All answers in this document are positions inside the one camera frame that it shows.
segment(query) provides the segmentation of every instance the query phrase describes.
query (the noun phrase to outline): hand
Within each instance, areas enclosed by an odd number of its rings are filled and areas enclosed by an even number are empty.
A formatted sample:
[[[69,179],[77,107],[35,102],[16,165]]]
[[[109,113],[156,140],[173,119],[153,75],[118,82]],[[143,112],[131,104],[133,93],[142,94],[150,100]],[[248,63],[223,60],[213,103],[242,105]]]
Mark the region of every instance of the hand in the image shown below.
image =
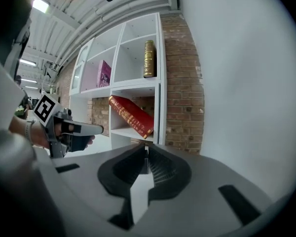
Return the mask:
[[[69,131],[73,131],[73,130],[74,130],[74,125],[69,125]],[[61,136],[61,123],[55,125],[55,134],[57,137]],[[44,148],[49,149],[49,142],[46,138],[43,127],[38,122],[34,123],[32,126],[31,139],[35,145],[42,146]],[[95,139],[95,136],[92,136],[88,142],[88,145],[92,145],[94,139]]]

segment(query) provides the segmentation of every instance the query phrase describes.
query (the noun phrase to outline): brick wall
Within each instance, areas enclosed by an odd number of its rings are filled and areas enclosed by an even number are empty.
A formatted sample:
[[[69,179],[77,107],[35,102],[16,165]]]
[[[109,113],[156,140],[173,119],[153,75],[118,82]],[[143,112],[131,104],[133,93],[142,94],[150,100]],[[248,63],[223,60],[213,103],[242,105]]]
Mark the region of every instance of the brick wall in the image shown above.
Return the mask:
[[[181,14],[161,16],[165,37],[168,113],[166,145],[191,154],[201,149],[204,127],[204,90],[201,83],[200,62],[189,28]],[[61,104],[69,106],[69,89],[75,59],[60,74]],[[104,135],[109,134],[108,98],[98,98],[88,102],[88,118],[92,124],[104,127]],[[153,115],[153,99],[140,98],[134,102]]]
[[[161,21],[168,79],[166,145],[198,154],[204,127],[204,90],[196,47],[181,14],[162,15]]]

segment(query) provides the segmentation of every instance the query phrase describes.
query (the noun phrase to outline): ceiling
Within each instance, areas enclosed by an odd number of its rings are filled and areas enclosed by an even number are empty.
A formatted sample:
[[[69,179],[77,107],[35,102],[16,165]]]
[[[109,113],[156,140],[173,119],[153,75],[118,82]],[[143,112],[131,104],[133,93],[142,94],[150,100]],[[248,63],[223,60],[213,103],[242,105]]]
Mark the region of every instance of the ceiling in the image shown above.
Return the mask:
[[[36,67],[20,63],[21,86],[49,88],[59,70],[74,59],[80,48],[93,37],[139,14],[176,10],[176,0],[44,0],[46,13],[33,8],[30,39],[22,59]]]

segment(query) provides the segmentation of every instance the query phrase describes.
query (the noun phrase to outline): wristwatch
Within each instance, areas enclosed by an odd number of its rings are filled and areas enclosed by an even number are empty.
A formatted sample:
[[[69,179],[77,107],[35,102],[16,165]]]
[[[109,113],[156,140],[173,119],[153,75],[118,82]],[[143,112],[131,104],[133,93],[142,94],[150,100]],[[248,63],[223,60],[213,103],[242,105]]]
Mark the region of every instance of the wristwatch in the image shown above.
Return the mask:
[[[29,142],[31,144],[33,144],[32,139],[31,139],[31,129],[32,129],[32,125],[35,123],[34,120],[26,121],[26,125],[25,125],[25,137],[29,140]]]

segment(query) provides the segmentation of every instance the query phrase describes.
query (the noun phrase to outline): red book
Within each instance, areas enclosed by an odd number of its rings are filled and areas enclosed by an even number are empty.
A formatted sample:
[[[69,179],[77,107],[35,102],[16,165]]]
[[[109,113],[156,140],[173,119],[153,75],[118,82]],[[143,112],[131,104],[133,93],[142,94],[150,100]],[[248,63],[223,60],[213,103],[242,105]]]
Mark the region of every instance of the red book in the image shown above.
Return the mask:
[[[153,117],[131,100],[112,95],[109,97],[109,105],[144,139],[153,132]]]

